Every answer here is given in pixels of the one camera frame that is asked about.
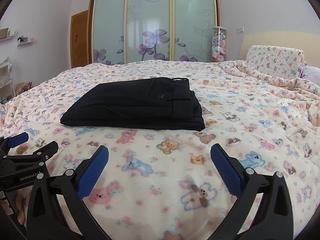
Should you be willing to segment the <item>black pants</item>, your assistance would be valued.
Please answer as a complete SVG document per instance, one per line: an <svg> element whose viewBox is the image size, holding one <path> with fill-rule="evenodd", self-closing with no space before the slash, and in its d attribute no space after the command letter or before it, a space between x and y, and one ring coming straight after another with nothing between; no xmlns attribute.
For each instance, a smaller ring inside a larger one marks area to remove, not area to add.
<svg viewBox="0 0 320 240"><path fill-rule="evenodd" d="M63 114L65 126L202 131L202 108L187 78L101 83Z"/></svg>

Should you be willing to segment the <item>white rack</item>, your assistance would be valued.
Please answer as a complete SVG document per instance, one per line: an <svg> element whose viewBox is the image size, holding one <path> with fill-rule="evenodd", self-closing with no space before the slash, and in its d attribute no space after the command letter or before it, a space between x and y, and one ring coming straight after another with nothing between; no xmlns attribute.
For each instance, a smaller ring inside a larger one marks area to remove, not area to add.
<svg viewBox="0 0 320 240"><path fill-rule="evenodd" d="M6 103L8 100L16 96L13 78L12 78L12 61L7 57L1 62L1 103Z"/></svg>

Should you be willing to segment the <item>teddy bear print blanket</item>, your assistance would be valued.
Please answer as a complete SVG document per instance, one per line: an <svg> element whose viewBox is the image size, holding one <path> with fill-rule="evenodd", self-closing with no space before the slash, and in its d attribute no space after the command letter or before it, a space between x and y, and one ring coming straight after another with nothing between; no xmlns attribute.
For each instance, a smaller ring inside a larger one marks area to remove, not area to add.
<svg viewBox="0 0 320 240"><path fill-rule="evenodd" d="M185 77L205 129L193 131L67 127L62 115L99 83ZM56 141L52 176L76 168L100 146L109 162L85 198L113 239L206 239L235 202L210 159L220 144L258 173L281 172L294 233L319 205L319 85L262 74L244 61L93 63L62 72L1 105L1 135L27 132L27 153Z"/></svg>

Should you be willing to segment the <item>brown wooden door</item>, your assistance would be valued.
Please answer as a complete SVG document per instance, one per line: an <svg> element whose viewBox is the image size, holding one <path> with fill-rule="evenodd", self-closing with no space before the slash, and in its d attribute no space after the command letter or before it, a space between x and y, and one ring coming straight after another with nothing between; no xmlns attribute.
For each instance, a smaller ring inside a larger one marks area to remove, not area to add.
<svg viewBox="0 0 320 240"><path fill-rule="evenodd" d="M87 18L88 10L71 17L71 68L83 67L87 64Z"/></svg>

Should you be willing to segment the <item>lavender pillow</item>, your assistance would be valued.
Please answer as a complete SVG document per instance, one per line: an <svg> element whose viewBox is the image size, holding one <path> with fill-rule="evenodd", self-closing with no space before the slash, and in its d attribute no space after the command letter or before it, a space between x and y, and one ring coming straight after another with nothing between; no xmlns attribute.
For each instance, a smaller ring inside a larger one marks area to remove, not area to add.
<svg viewBox="0 0 320 240"><path fill-rule="evenodd" d="M320 86L320 68L308 65L304 66L302 68L301 78Z"/></svg>

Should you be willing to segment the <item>bear print pillow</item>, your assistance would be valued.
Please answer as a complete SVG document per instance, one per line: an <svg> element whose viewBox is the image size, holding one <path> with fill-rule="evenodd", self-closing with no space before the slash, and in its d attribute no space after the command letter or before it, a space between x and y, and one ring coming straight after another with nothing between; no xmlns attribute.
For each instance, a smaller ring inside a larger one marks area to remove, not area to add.
<svg viewBox="0 0 320 240"><path fill-rule="evenodd" d="M255 70L284 79L300 76L304 62L304 51L278 46L251 46L245 62Z"/></svg>

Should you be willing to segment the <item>beige headboard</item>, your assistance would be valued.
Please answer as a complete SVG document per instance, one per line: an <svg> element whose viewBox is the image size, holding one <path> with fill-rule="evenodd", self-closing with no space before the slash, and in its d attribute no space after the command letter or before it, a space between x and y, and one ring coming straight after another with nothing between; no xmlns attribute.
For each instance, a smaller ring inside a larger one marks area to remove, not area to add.
<svg viewBox="0 0 320 240"><path fill-rule="evenodd" d="M316 34L294 31L266 31L244 36L239 59L244 60L250 46L278 46L304 51L304 61L309 66L319 67L320 37Z"/></svg>

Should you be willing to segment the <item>clear tube of plush toys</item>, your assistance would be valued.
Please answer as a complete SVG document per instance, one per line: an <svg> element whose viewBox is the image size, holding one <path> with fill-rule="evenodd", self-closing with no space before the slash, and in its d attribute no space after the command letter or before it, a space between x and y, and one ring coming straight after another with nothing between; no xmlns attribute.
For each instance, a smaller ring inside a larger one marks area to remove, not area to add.
<svg viewBox="0 0 320 240"><path fill-rule="evenodd" d="M226 56L226 29L223 27L214 27L212 36L212 61L223 62Z"/></svg>

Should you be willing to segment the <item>frosted glass sliding wardrobe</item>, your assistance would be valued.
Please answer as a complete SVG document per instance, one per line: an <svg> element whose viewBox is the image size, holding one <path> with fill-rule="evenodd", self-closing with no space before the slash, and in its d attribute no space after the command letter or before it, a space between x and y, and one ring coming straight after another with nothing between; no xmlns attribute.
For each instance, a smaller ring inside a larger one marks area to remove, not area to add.
<svg viewBox="0 0 320 240"><path fill-rule="evenodd" d="M89 0L88 62L212 62L219 0Z"/></svg>

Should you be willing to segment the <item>white wall shelf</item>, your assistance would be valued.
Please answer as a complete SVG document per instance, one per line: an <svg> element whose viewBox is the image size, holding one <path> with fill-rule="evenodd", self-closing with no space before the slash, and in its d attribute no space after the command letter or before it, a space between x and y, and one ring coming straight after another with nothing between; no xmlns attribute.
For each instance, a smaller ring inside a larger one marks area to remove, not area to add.
<svg viewBox="0 0 320 240"><path fill-rule="evenodd" d="M0 40L6 40L9 38L12 38L14 36L14 32L11 33L11 29L10 28L3 28L0 29Z"/></svg>
<svg viewBox="0 0 320 240"><path fill-rule="evenodd" d="M20 36L17 39L17 46L24 46L34 43L35 38L33 37L26 37L26 36Z"/></svg>

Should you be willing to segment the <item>upper white wall shelf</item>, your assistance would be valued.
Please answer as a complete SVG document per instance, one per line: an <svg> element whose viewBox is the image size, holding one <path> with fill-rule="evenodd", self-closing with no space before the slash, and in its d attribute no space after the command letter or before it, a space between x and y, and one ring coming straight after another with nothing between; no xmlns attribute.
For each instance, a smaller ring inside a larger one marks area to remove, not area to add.
<svg viewBox="0 0 320 240"><path fill-rule="evenodd" d="M6 40L9 38L12 38L14 36L14 32L11 33L11 29L10 28L3 28L0 29L0 40Z"/></svg>

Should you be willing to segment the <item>white wall socket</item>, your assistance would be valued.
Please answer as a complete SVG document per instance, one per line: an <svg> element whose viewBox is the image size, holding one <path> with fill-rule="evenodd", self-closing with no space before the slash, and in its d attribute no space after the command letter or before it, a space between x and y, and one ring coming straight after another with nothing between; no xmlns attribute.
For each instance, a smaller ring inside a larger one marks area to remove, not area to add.
<svg viewBox="0 0 320 240"><path fill-rule="evenodd" d="M238 29L236 30L236 33L237 33L237 34L244 33L244 27L238 28Z"/></svg>

